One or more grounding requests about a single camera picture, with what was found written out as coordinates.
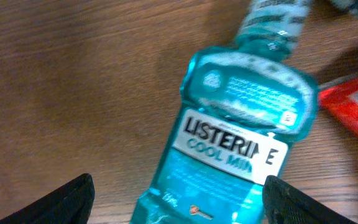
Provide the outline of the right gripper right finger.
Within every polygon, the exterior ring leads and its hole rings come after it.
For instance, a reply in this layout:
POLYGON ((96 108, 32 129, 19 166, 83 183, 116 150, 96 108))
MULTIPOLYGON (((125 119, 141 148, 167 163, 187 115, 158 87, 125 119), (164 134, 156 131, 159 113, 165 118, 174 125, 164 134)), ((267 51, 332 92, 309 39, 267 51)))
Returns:
POLYGON ((274 175, 265 180, 262 200, 269 224, 356 224, 274 175))

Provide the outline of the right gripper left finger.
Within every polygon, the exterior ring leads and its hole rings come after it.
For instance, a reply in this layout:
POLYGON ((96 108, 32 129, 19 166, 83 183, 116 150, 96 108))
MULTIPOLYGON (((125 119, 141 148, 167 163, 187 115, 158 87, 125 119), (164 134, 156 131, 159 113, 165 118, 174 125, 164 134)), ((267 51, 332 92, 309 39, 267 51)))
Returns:
POLYGON ((95 189, 91 174, 84 173, 46 196, 0 220, 0 224, 87 223, 95 189))

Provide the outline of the blue mouthwash bottle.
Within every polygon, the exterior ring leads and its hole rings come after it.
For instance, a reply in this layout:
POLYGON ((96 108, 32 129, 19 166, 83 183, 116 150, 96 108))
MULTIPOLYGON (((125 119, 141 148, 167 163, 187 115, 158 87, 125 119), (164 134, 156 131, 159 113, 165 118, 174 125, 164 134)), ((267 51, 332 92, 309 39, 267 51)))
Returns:
POLYGON ((181 107, 132 223, 260 223, 262 190, 318 110, 318 85, 284 64, 309 0, 251 1, 233 47, 190 60, 181 107))

